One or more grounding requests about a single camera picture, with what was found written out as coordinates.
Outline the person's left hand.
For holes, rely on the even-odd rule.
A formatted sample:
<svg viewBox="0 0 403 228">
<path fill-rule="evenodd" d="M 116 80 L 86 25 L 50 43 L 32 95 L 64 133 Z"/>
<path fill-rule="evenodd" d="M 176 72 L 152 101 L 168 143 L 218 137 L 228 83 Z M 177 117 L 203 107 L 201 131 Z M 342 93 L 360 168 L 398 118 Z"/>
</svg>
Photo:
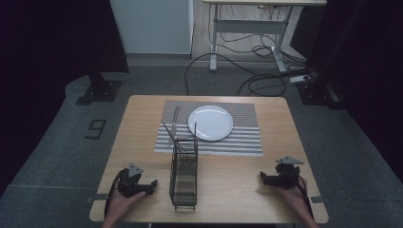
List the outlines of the person's left hand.
<svg viewBox="0 0 403 228">
<path fill-rule="evenodd" d="M 145 192 L 138 193 L 131 198 L 126 198 L 118 190 L 114 190 L 105 219 L 122 219 L 131 207 L 144 197 Z"/>
</svg>

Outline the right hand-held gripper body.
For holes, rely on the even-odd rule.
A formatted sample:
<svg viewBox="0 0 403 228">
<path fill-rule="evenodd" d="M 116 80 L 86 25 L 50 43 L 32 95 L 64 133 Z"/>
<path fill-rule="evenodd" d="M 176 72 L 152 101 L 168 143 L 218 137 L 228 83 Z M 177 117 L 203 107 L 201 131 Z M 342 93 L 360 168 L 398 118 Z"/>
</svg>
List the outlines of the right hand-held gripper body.
<svg viewBox="0 0 403 228">
<path fill-rule="evenodd" d="M 284 157 L 277 160 L 276 171 L 278 173 L 278 186 L 291 188 L 298 184 L 299 165 L 303 161 L 292 157 Z"/>
</svg>

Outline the grey striped placemat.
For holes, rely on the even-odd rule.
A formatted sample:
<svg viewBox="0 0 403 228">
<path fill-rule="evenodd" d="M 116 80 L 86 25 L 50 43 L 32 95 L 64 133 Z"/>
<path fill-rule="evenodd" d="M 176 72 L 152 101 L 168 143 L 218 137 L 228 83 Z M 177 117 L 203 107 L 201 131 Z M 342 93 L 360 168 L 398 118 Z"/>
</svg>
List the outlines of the grey striped placemat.
<svg viewBox="0 0 403 228">
<path fill-rule="evenodd" d="M 249 157 L 262 156 L 262 146 L 255 105 L 217 102 L 165 102 L 154 151 L 171 153 L 173 150 L 173 144 L 170 146 L 168 145 L 170 138 L 166 128 L 171 129 L 176 106 L 181 107 L 176 123 L 176 137 L 183 139 L 194 135 L 188 128 L 189 115 L 193 110 L 204 105 L 216 105 L 227 110 L 233 117 L 234 126 L 231 133 L 219 141 L 204 141 L 197 137 L 200 154 Z"/>
</svg>

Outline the white cabinet panel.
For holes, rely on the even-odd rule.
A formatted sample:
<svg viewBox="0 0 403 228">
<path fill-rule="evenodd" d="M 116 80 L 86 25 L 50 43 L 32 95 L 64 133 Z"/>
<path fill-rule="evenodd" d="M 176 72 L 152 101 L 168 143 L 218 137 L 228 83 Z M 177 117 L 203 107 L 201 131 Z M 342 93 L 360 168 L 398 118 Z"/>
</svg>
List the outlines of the white cabinet panel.
<svg viewBox="0 0 403 228">
<path fill-rule="evenodd" d="M 126 54 L 191 53 L 193 0 L 110 0 Z"/>
</svg>

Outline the white round plate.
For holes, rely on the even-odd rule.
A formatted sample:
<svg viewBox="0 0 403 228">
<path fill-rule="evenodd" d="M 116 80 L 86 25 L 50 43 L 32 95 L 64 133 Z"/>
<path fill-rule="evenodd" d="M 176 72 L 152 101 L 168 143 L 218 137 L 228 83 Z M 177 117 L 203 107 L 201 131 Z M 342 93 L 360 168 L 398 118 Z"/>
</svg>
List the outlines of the white round plate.
<svg viewBox="0 0 403 228">
<path fill-rule="evenodd" d="M 224 108 L 204 105 L 196 108 L 188 117 L 188 128 L 199 139 L 219 141 L 227 137 L 234 126 L 233 117 Z"/>
</svg>

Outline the white height-adjustable desk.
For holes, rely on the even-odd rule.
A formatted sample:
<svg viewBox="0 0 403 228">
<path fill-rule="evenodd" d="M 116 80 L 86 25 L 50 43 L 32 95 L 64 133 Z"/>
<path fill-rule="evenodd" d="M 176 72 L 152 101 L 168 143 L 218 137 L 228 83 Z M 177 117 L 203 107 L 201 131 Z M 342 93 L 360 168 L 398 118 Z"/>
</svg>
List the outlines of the white height-adjustable desk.
<svg viewBox="0 0 403 228">
<path fill-rule="evenodd" d="M 217 35 L 223 33 L 247 33 L 247 34 L 275 34 L 278 36 L 276 44 L 270 47 L 271 53 L 278 67 L 279 72 L 286 72 L 286 66 L 283 62 L 283 56 L 280 48 L 288 28 L 289 20 L 293 11 L 293 7 L 323 7 L 327 4 L 326 0 L 202 0 L 214 8 L 213 32 L 211 57 L 209 61 L 209 69 L 216 71 L 218 69 L 218 51 L 217 51 Z M 222 5 L 269 5 L 286 7 L 285 18 L 282 21 L 261 21 L 247 19 L 220 19 L 219 6 Z"/>
</svg>

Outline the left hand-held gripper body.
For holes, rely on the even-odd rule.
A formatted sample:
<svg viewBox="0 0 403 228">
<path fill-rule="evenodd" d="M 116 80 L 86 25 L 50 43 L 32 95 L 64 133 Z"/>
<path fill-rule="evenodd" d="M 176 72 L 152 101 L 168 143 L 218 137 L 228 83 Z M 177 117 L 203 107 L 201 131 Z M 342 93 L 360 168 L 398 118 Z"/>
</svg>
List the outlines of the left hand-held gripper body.
<svg viewBox="0 0 403 228">
<path fill-rule="evenodd" d="M 131 198 L 141 192 L 148 194 L 149 186 L 139 184 L 142 173 L 143 169 L 134 163 L 124 168 L 119 173 L 118 191 L 126 198 Z"/>
</svg>

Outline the black stand base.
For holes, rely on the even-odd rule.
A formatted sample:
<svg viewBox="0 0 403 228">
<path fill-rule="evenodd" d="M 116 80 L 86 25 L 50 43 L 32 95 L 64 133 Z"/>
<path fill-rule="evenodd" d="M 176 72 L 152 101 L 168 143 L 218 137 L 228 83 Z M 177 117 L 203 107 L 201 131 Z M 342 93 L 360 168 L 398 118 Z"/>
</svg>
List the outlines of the black stand base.
<svg viewBox="0 0 403 228">
<path fill-rule="evenodd" d="M 91 105 L 94 102 L 113 102 L 119 92 L 121 81 L 106 80 L 101 72 L 88 75 L 90 86 L 86 93 L 79 97 L 76 105 Z"/>
<path fill-rule="evenodd" d="M 342 99 L 331 84 L 322 82 L 296 83 L 299 97 L 304 105 L 323 105 L 333 110 L 344 110 Z"/>
</svg>

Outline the silver fork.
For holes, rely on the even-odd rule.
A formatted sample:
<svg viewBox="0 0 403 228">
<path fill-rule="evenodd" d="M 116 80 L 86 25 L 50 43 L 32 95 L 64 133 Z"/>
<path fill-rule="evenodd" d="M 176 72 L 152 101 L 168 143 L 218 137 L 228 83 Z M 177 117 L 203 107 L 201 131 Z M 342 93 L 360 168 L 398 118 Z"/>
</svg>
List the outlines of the silver fork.
<svg viewBox="0 0 403 228">
<path fill-rule="evenodd" d="M 174 111 L 173 121 L 172 121 L 172 124 L 171 124 L 171 130 L 170 130 L 171 136 L 170 136 L 170 140 L 169 140 L 169 143 L 168 143 L 169 146 L 173 144 L 173 141 L 174 141 L 175 136 L 176 136 L 176 131 L 177 131 L 176 123 L 177 123 L 177 119 L 178 119 L 180 110 L 181 110 L 181 107 L 176 106 L 175 111 Z"/>
</svg>

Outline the dark curtain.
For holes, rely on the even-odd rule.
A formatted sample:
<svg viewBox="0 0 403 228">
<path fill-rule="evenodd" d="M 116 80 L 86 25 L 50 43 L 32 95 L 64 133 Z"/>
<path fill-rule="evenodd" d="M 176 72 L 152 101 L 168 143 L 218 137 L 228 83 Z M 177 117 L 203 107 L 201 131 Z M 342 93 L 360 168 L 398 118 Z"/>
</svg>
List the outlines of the dark curtain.
<svg viewBox="0 0 403 228">
<path fill-rule="evenodd" d="M 403 182 L 403 0 L 326 1 L 302 9 L 291 47 Z"/>
<path fill-rule="evenodd" d="M 126 72 L 110 0 L 0 0 L 0 197 L 82 76 Z"/>
</svg>

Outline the person's right hand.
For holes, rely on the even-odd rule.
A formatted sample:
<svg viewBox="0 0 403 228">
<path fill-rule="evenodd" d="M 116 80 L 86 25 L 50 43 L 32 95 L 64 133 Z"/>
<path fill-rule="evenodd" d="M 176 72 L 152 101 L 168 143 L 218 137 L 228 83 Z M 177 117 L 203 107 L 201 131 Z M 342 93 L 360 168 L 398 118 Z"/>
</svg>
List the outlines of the person's right hand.
<svg viewBox="0 0 403 228">
<path fill-rule="evenodd" d="M 303 193 L 299 189 L 301 187 L 304 191 L 307 191 L 306 184 L 307 181 L 305 179 L 298 178 L 298 186 L 293 188 L 277 188 L 277 191 L 285 202 L 296 213 L 305 214 L 308 212 Z"/>
</svg>

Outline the white power strip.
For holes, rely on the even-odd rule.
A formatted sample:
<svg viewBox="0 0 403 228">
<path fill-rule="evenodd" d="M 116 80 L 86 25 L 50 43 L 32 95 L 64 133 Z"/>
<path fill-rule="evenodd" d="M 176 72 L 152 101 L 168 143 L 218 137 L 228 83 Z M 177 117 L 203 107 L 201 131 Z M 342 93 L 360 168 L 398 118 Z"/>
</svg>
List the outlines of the white power strip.
<svg viewBox="0 0 403 228">
<path fill-rule="evenodd" d="M 311 80 L 311 77 L 308 75 L 299 75 L 299 76 L 294 76 L 289 79 L 289 83 L 295 84 L 295 83 L 301 83 L 301 82 L 308 82 Z"/>
</svg>

